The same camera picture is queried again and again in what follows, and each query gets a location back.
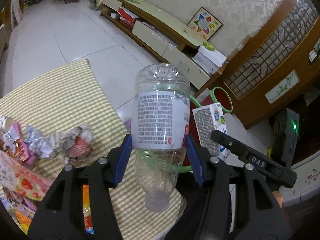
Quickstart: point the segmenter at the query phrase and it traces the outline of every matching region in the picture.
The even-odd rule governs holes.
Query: wooden door
[[[311,0],[284,0],[231,60],[213,86],[226,89],[246,129],[285,107],[320,74],[320,59],[311,64],[308,58],[319,38]]]

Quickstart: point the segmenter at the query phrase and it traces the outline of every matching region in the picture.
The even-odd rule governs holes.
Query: floor
[[[93,73],[120,118],[130,119],[134,77],[143,67],[159,61],[100,16],[99,11],[91,10],[88,0],[68,4],[46,0],[25,9],[24,18],[14,28],[9,48],[1,59],[1,96],[82,57],[89,59]],[[264,154],[272,146],[271,128],[266,121],[247,131],[235,115],[226,114],[225,120],[228,134],[235,139]],[[227,163],[242,165],[232,154]],[[233,186],[230,191],[234,199]]]

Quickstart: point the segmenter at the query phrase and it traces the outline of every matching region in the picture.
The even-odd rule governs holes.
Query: clear plastic bottle
[[[163,212],[186,154],[190,82],[183,69],[161,63],[140,70],[135,89],[131,126],[135,176],[145,191],[146,208]]]

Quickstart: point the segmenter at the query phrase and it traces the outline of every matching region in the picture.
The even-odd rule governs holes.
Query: checkered tablecloth
[[[104,95],[87,59],[74,61],[52,70],[18,87],[0,100],[0,116],[9,116],[25,125],[40,129],[44,135],[65,132],[82,122],[92,128],[93,152],[89,165],[106,156],[121,144],[127,130]],[[170,207],[153,213],[144,206],[144,192],[134,175],[132,151],[122,183],[110,195],[124,240],[157,239],[174,225],[185,201],[177,190],[171,195]],[[40,160],[34,172],[54,179],[63,168],[57,158]]]

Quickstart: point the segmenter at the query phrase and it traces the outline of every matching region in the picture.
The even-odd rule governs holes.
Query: metal bolt
[[[68,165],[64,166],[64,170],[65,170],[65,171],[71,171],[72,168],[73,168],[73,167],[72,167],[71,164],[68,164]]]
[[[247,170],[249,170],[249,171],[252,171],[253,168],[254,168],[254,166],[253,166],[251,163],[247,163],[247,164],[245,165],[245,168],[246,168]]]
[[[103,158],[100,158],[100,159],[98,160],[98,163],[100,163],[100,164],[106,164],[107,161],[108,161],[107,158],[103,157]]]
[[[220,161],[220,159],[219,159],[218,157],[211,157],[211,158],[210,158],[210,161],[211,161],[212,163],[217,164],[217,163]]]

